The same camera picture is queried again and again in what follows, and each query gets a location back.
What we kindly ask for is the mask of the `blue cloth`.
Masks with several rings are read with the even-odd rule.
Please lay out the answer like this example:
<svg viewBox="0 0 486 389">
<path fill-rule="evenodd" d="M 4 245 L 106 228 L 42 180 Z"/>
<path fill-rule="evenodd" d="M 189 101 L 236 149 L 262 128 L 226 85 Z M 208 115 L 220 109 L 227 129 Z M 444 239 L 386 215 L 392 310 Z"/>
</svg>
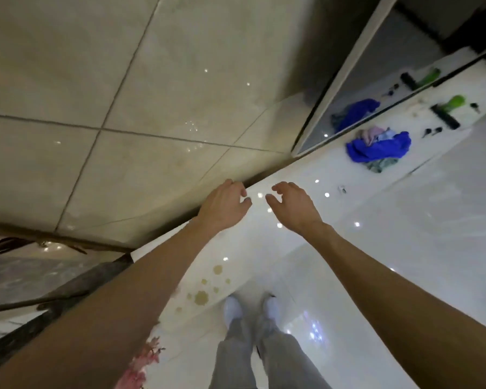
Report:
<svg viewBox="0 0 486 389">
<path fill-rule="evenodd" d="M 347 155 L 355 163 L 369 163 L 383 159 L 401 159 L 410 150 L 411 137 L 409 132 L 403 131 L 391 139 L 372 143 L 370 146 L 362 139 L 354 139 L 345 144 Z"/>
</svg>

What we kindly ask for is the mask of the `person's left hand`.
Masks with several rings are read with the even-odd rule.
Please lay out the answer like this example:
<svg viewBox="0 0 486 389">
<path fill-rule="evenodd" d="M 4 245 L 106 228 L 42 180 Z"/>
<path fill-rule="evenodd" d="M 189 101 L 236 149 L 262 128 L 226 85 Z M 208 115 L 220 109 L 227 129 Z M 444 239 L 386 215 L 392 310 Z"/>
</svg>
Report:
<svg viewBox="0 0 486 389">
<path fill-rule="evenodd" d="M 247 212 L 238 210 L 239 203 L 248 197 L 242 182 L 227 179 L 209 193 L 193 223 L 194 227 L 214 237 L 238 224 Z"/>
</svg>

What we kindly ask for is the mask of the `green handled black squeegee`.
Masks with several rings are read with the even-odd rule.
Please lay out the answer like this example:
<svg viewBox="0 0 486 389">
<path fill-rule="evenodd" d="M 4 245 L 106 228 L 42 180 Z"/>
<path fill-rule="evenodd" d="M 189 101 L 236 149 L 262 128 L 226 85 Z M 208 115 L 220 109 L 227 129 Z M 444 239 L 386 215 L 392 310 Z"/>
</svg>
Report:
<svg viewBox="0 0 486 389">
<path fill-rule="evenodd" d="M 432 111 L 451 130 L 460 128 L 460 123 L 451 115 L 451 112 L 466 104 L 466 98 L 462 95 L 455 95 L 446 103 L 435 104 L 430 107 Z"/>
</svg>

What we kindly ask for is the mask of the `person's left forearm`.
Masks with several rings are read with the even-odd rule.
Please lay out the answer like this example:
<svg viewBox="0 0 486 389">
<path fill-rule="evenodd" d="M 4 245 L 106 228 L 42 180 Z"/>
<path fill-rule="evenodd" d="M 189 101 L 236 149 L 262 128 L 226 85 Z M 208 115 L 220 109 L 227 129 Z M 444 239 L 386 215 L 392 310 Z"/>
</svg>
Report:
<svg viewBox="0 0 486 389">
<path fill-rule="evenodd" d="M 199 252 L 234 222 L 197 216 L 0 367 L 0 389 L 113 389 Z"/>
</svg>

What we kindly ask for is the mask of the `pink artificial flowers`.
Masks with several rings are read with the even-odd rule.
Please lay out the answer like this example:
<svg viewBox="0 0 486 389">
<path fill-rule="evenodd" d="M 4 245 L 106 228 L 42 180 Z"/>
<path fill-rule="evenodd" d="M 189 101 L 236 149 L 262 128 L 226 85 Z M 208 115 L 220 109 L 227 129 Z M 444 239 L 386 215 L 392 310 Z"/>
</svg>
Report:
<svg viewBox="0 0 486 389">
<path fill-rule="evenodd" d="M 144 389 L 147 381 L 145 368 L 160 362 L 160 354 L 164 347 L 160 346 L 160 337 L 148 340 L 142 350 L 132 359 L 114 389 Z"/>
</svg>

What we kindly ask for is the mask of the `person's right hand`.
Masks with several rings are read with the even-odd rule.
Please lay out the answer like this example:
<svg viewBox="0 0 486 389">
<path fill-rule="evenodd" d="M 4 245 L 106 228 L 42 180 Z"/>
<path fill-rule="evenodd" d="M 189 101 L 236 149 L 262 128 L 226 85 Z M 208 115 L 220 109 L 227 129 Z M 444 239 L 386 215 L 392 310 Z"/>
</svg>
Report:
<svg viewBox="0 0 486 389">
<path fill-rule="evenodd" d="M 285 228 L 305 237 L 323 223 L 311 197 L 303 188 L 293 182 L 279 182 L 272 190 L 281 198 L 283 216 L 276 218 Z"/>
</svg>

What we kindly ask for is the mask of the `person's right forearm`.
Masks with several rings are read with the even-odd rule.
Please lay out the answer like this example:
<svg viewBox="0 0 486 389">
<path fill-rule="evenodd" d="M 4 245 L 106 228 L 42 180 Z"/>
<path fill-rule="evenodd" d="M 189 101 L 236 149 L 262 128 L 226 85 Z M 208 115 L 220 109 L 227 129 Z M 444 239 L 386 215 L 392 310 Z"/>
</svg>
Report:
<svg viewBox="0 0 486 389">
<path fill-rule="evenodd" d="M 301 235 L 420 389 L 486 389 L 486 326 L 365 254 L 324 222 L 305 224 Z"/>
</svg>

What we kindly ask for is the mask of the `grey-green cloth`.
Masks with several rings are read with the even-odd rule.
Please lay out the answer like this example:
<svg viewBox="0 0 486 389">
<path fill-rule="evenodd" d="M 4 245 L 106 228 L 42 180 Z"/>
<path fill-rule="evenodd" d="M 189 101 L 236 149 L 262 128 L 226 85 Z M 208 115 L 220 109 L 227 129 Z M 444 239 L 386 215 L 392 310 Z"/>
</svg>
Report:
<svg viewBox="0 0 486 389">
<path fill-rule="evenodd" d="M 389 158 L 371 161 L 365 163 L 364 165 L 369 171 L 375 174 L 381 174 L 385 169 L 396 165 L 398 162 L 399 162 L 398 158 L 389 157 Z"/>
</svg>

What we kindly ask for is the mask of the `white sock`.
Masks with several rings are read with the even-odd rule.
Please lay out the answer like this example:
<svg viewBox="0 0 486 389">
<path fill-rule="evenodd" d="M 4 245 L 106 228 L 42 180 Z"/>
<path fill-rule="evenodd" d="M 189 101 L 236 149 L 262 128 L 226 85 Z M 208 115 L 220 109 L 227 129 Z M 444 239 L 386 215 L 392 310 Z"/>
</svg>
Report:
<svg viewBox="0 0 486 389">
<path fill-rule="evenodd" d="M 241 320 L 244 318 L 244 311 L 239 300 L 235 296 L 228 296 L 222 307 L 223 321 L 227 329 L 231 327 L 234 320 Z"/>
<path fill-rule="evenodd" d="M 280 320 L 280 303 L 277 297 L 273 294 L 265 296 L 261 307 L 262 316 L 272 321 L 275 325 L 279 323 Z"/>
</svg>

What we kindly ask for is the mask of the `white framed mirror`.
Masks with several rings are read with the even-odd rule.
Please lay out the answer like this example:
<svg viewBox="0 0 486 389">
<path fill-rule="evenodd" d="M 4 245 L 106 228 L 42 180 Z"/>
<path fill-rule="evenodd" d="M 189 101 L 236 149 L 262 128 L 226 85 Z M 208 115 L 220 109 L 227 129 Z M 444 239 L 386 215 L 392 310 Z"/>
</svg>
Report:
<svg viewBox="0 0 486 389">
<path fill-rule="evenodd" d="M 301 156 L 486 52 L 486 0 L 379 5 L 292 148 Z"/>
</svg>

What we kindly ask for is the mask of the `grey trousers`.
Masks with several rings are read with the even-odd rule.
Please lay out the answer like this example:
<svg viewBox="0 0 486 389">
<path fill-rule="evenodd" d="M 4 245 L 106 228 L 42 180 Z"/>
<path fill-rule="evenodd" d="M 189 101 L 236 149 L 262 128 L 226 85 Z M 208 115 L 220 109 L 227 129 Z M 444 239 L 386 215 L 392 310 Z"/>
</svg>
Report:
<svg viewBox="0 0 486 389">
<path fill-rule="evenodd" d="M 242 318 L 234 319 L 219 343 L 209 389 L 257 389 L 251 366 L 253 347 L 268 379 L 268 389 L 331 389 L 298 341 L 261 316 L 257 343 Z"/>
</svg>

